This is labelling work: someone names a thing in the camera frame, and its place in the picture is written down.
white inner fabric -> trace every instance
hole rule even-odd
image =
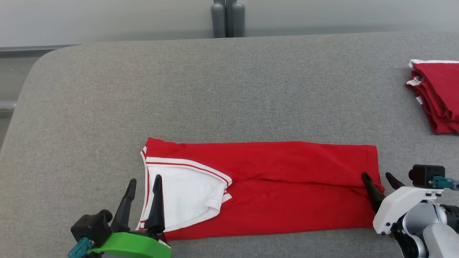
[[[137,230],[144,226],[142,221],[150,214],[152,189],[157,174],[162,176],[166,223],[164,232],[188,227],[217,216],[221,204],[230,198],[228,194],[224,197],[226,183],[196,169],[155,164],[147,164],[147,169],[150,183],[146,190],[149,197]]]
[[[419,102],[419,104],[421,104],[421,105],[422,105],[422,103],[423,103],[423,102],[422,102],[422,98],[421,98],[421,96],[419,96],[419,97],[416,97],[416,100]]]
[[[420,78],[419,76],[414,77],[412,80],[409,80],[406,84],[411,86],[418,86],[422,83],[424,78]]]

white stripe trim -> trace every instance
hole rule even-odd
[[[188,159],[181,159],[181,158],[164,158],[164,157],[147,157],[146,158],[146,162],[158,162],[158,163],[172,163],[170,165],[168,164],[146,164],[147,166],[169,166],[169,167],[186,167],[186,168],[191,168],[191,169],[194,169],[196,170],[195,168],[193,167],[188,167],[188,166],[180,166],[180,165],[176,165],[176,164],[185,164],[185,165],[191,165],[191,166],[194,166],[194,167],[197,167],[197,168],[201,168],[201,169],[205,169],[205,170],[208,170],[212,173],[209,173],[205,170],[199,170],[199,172],[203,172],[203,173],[206,173],[206,174],[209,174],[209,175],[212,175],[212,176],[215,176],[217,175],[216,177],[219,178],[220,177],[220,180],[224,181],[226,183],[226,181],[228,182],[228,186],[231,185],[231,183],[233,182],[233,180],[226,174],[216,170],[216,169],[213,169],[211,167],[208,167],[206,165],[203,165],[201,163],[198,163],[198,162],[195,162],[195,161],[192,161],[192,160],[188,160]]]
[[[459,61],[453,61],[453,60],[420,60],[420,59],[411,59],[409,61],[409,67],[413,68],[415,64],[422,64],[422,63],[459,63]]]
[[[140,223],[140,221],[142,220],[142,217],[144,216],[144,213],[145,213],[145,209],[146,209],[146,206],[147,206],[147,199],[146,199],[146,196],[148,194],[148,167],[146,166],[145,164],[145,156],[143,154],[143,152],[145,152],[146,154],[146,146],[145,148],[143,149],[143,151],[140,152],[140,155],[142,156],[142,159],[144,161],[144,165],[145,165],[145,194],[144,194],[144,205],[143,205],[143,208],[142,208],[142,213],[140,214],[140,219],[139,219],[139,223],[137,224],[137,228],[135,230],[139,230],[140,227],[143,227],[142,223]]]

gray wall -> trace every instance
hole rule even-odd
[[[458,0],[240,0],[246,36],[459,30]],[[212,37],[212,0],[2,0],[0,47]]]

stack of folded red shirts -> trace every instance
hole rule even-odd
[[[436,134],[459,133],[459,62],[412,59],[411,80],[406,87],[415,92]]]

gray pole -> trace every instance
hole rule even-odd
[[[240,38],[246,35],[246,7],[243,3],[233,4],[233,37]]]
[[[236,0],[226,0],[226,27],[228,30],[227,37],[233,37],[233,4]]]
[[[0,100],[0,112],[13,112],[16,108],[14,100]]]
[[[222,4],[213,4],[212,12],[213,37],[225,37],[225,7]]]

